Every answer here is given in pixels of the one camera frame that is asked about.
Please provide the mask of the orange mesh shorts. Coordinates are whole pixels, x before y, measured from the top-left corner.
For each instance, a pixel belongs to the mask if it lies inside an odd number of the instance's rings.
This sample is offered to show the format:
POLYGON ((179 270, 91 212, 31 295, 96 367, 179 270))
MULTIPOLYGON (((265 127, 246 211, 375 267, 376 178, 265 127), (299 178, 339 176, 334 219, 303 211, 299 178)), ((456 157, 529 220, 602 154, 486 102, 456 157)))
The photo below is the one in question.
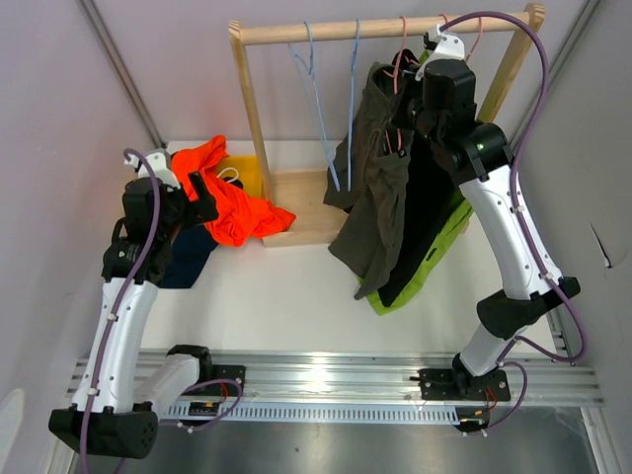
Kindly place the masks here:
POLYGON ((172 158, 172 170, 187 196, 198 197, 190 174, 198 173, 215 198, 218 217, 204 226, 213 240, 223 246, 242 246, 249 238, 265 237, 288 230, 296 215, 270 201, 251 197, 245 191, 219 178, 220 162, 227 158, 227 140, 216 135, 207 143, 178 151, 172 158))

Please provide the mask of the navy blue shorts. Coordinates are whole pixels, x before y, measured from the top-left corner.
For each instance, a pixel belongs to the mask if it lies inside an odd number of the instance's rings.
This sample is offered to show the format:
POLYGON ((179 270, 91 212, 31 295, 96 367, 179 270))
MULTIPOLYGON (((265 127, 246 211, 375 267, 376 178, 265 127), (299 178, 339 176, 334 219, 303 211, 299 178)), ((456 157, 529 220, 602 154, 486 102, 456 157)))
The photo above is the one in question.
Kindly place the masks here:
POLYGON ((159 284, 164 289, 189 289, 194 286, 209 255, 217 248, 204 225, 181 231, 172 246, 172 260, 159 284))

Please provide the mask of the dark olive shorts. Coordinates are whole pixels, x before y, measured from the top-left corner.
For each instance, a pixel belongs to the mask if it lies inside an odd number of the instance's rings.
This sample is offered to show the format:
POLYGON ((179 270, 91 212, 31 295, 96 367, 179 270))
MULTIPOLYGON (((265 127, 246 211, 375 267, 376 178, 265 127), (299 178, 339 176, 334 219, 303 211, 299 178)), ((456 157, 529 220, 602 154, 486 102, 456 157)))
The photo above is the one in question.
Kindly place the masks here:
POLYGON ((399 99, 393 72, 392 65, 379 62, 369 69, 352 126, 336 147, 340 184, 328 176, 323 197, 348 214, 329 251, 358 278, 356 299, 389 280, 403 243, 414 132, 392 122, 399 99))

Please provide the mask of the light blue hanger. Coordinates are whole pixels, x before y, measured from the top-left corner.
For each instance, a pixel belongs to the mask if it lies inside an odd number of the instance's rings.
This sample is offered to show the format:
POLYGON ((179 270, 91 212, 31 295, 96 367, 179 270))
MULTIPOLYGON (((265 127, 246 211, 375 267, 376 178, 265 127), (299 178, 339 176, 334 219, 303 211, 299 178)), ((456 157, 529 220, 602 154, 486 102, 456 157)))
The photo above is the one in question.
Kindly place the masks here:
POLYGON ((297 48, 289 43, 287 45, 290 58, 296 68, 303 93, 307 102, 307 111, 312 116, 313 122, 318 131, 319 141, 323 149, 323 154, 327 160, 328 171, 333 179, 336 191, 341 190, 340 179, 335 168, 335 156, 330 147, 327 137, 326 124, 324 121, 323 110, 320 102, 320 94, 316 80, 316 65, 314 56, 314 39, 312 29, 308 22, 303 23, 309 43, 309 58, 305 60, 297 50, 297 48))
POLYGON ((348 145, 347 145, 347 191, 350 192, 353 186, 353 134, 355 118, 355 97, 356 97, 356 59, 359 46, 360 19, 355 19, 355 40, 350 63, 350 97, 348 110, 348 145))

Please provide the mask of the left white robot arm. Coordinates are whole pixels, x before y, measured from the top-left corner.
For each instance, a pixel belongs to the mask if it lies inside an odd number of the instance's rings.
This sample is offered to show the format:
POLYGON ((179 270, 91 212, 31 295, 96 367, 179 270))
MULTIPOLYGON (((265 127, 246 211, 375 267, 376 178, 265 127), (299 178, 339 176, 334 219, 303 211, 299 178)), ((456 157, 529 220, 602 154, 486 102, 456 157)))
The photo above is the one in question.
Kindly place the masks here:
POLYGON ((69 407, 52 411, 50 432, 81 458, 142 459, 159 420, 185 391, 206 393, 214 371, 208 348, 176 345, 160 368, 134 384, 142 335, 178 233, 217 218, 214 197, 199 173, 195 194, 156 177, 136 178, 122 195, 124 215, 103 257, 102 306, 93 347, 69 407))

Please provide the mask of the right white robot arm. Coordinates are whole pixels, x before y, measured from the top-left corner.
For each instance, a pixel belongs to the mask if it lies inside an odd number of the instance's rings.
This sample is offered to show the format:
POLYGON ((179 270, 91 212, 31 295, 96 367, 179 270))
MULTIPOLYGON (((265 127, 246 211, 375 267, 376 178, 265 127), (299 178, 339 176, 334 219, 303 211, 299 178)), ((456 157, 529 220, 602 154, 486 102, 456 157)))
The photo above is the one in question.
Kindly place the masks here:
POLYGON ((429 60, 406 75, 395 115, 470 203, 501 273, 502 289, 478 302, 480 324, 452 362, 452 390, 466 399, 485 389, 515 337, 581 291, 545 259, 537 233, 523 231, 531 217, 512 175, 513 151, 497 125, 476 118, 475 88, 464 60, 429 60))

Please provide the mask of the black shorts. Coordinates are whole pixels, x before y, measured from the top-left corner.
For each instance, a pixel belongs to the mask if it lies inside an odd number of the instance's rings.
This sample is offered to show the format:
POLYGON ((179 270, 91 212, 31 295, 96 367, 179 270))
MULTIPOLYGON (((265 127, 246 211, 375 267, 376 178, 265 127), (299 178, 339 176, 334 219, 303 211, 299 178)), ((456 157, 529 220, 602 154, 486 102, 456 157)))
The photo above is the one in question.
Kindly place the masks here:
POLYGON ((407 304, 467 227, 472 208, 415 134, 408 153, 403 242, 389 280, 368 300, 380 316, 407 304))

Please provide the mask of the lime green shorts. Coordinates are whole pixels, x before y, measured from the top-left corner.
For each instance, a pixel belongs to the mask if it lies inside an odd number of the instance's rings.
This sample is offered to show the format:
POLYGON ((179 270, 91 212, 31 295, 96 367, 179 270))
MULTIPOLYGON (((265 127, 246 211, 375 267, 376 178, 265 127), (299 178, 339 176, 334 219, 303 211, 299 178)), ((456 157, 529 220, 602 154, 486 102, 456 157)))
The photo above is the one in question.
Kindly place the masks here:
POLYGON ((359 279, 355 298, 378 314, 409 302, 472 214, 426 140, 393 123, 395 102, 419 60, 403 49, 375 63, 355 116, 349 216, 329 251, 359 279))

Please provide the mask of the yellow plastic tray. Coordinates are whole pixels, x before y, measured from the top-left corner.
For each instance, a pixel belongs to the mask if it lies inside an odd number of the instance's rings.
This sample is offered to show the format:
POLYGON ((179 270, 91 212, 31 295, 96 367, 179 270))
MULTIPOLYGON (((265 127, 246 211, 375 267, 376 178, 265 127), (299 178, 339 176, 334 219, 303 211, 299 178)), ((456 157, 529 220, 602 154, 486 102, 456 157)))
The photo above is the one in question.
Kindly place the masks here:
POLYGON ((228 156, 216 166, 215 174, 228 182, 239 181, 253 198, 263 196, 263 181, 255 155, 228 156))

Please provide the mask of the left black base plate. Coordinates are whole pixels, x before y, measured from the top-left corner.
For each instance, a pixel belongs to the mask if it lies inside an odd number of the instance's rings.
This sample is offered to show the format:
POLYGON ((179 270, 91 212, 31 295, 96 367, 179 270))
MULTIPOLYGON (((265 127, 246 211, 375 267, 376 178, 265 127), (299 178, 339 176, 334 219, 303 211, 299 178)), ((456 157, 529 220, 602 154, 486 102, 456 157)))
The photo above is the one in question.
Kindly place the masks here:
POLYGON ((204 375, 197 384, 199 388, 188 388, 183 396, 236 397, 238 387, 244 391, 247 368, 238 364, 215 365, 209 375, 204 375))

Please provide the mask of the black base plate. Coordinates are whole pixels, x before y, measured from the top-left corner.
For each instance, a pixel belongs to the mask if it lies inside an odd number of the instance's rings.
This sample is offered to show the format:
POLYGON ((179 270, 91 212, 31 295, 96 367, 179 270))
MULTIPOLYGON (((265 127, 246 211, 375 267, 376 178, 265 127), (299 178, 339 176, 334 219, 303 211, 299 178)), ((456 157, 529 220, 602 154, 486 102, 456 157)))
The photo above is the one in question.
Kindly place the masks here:
POLYGON ((490 395, 492 401, 511 400, 507 375, 499 369, 474 377, 456 369, 422 368, 410 380, 419 384, 422 398, 428 401, 485 402, 490 395))
POLYGON ((244 391, 247 368, 238 364, 215 365, 209 375, 204 375, 197 384, 199 388, 188 388, 183 396, 236 397, 238 387, 244 391))

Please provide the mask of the aluminium mounting rail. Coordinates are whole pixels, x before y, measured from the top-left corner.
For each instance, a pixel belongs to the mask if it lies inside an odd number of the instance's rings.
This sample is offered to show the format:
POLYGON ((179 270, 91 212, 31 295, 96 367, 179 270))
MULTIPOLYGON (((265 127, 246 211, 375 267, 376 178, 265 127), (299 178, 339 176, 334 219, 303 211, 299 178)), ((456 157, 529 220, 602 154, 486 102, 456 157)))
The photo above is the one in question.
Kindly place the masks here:
MULTIPOLYGON (((271 353, 214 351, 219 373, 231 365, 245 368, 246 402, 353 405, 452 404, 439 376, 430 370, 449 368, 446 354, 271 353)), ((509 358, 505 380, 495 384, 493 399, 507 406, 598 407, 603 405, 593 368, 547 358, 509 358)))

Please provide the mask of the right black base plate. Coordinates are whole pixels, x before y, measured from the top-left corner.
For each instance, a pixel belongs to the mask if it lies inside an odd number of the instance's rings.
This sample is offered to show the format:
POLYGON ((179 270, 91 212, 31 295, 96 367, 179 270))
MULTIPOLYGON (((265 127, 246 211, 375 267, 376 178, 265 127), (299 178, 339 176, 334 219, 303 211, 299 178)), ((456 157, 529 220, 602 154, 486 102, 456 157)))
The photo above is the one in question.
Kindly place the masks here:
POLYGON ((410 380, 419 384, 422 398, 428 401, 485 402, 490 395, 492 401, 511 400, 507 375, 499 369, 474 377, 456 369, 422 368, 410 380))

